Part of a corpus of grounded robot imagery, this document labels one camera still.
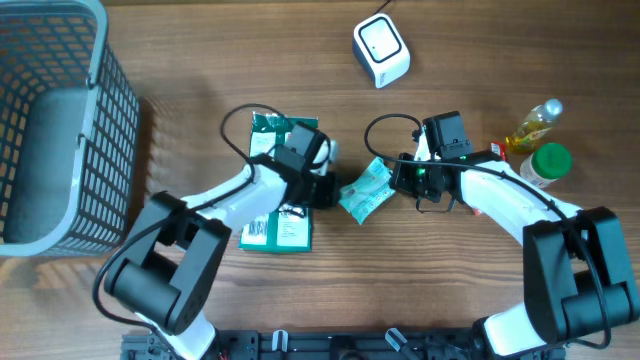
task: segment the teal packet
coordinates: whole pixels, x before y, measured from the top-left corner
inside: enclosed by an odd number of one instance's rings
[[[293,124],[300,122],[313,128],[318,127],[318,119],[294,117],[289,119]],[[292,129],[292,124],[276,114],[264,115],[254,112],[249,156],[267,152],[275,144],[284,144]],[[287,208],[297,213],[304,213],[305,216],[300,218],[280,211],[259,216],[243,228],[238,248],[275,253],[311,251],[310,209],[291,206]]]
[[[340,205],[362,225],[364,220],[385,202],[395,190],[389,187],[391,170],[375,158],[353,184],[340,189]]]

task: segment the white jar with green lid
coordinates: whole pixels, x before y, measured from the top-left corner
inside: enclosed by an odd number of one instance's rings
[[[522,163],[520,176],[542,189],[567,175],[571,162],[567,148],[556,143],[545,144]]]

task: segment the white plastic casing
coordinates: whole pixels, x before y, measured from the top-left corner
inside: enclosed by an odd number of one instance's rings
[[[353,53],[378,89],[409,70],[409,50],[386,14],[373,15],[356,26]]]

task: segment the plastic basket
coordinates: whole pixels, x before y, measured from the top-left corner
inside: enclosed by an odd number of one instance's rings
[[[0,255],[124,238],[139,104],[97,0],[0,0]]]

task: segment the table top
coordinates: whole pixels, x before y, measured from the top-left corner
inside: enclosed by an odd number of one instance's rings
[[[564,144],[574,164],[548,190],[584,208],[613,210],[640,279],[640,4],[394,3],[388,10],[411,68],[381,90],[351,50],[354,26],[378,5],[109,8],[109,41],[144,121],[132,219],[150,193],[193,194],[239,171],[241,160],[218,133],[222,116],[239,104],[318,117],[341,147],[336,169],[350,182],[373,159],[362,139],[379,115],[458,110],[478,150],[557,97],[565,112],[546,140]],[[228,127],[245,151],[249,119],[242,113]],[[402,119],[381,124],[372,143],[388,154],[415,150],[412,129]],[[522,160],[510,158],[516,170]],[[523,300],[521,247],[497,224],[462,206],[450,214],[419,214],[414,206],[396,195],[362,226],[343,208],[318,211],[307,254],[245,252],[234,237],[206,315],[220,329],[429,328],[469,326]],[[101,317],[89,293],[103,261],[0,260],[0,358],[117,358],[131,329]],[[638,358],[640,323],[613,335],[609,349],[574,346],[570,357]]]

